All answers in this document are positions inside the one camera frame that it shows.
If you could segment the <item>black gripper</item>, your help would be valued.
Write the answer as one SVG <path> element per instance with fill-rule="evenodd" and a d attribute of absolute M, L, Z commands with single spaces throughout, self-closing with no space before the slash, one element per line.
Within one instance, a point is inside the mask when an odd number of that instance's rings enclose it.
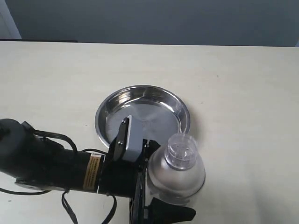
<path fill-rule="evenodd" d="M 131 224 L 145 223 L 145 180 L 148 156 L 152 156 L 160 148 L 154 140 L 143 138 L 142 152 L 136 162 L 122 159 L 126 138 L 128 135 L 128 118 L 124 118 L 119 126 L 119 131 L 109 146 L 105 156 L 104 166 L 100 175 L 98 192 L 112 196 L 114 203 L 103 223 L 109 223 L 115 215 L 117 208 L 116 198 L 130 199 L 129 222 Z M 192 221 L 196 211 L 189 207 L 183 207 L 165 203 L 153 198 L 148 206 L 148 224 L 175 224 Z"/>

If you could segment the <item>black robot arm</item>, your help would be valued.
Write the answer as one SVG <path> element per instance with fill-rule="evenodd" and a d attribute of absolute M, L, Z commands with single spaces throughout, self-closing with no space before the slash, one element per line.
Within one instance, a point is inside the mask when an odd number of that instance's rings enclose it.
<path fill-rule="evenodd" d="M 34 129 L 13 119 L 0 121 L 0 170 L 34 195 L 52 190 L 84 191 L 130 199 L 130 223 L 173 224 L 191 221 L 192 208 L 153 199 L 145 204 L 146 168 L 158 143 L 143 138 L 142 126 L 126 117 L 108 152 L 78 151 L 66 135 Z"/>

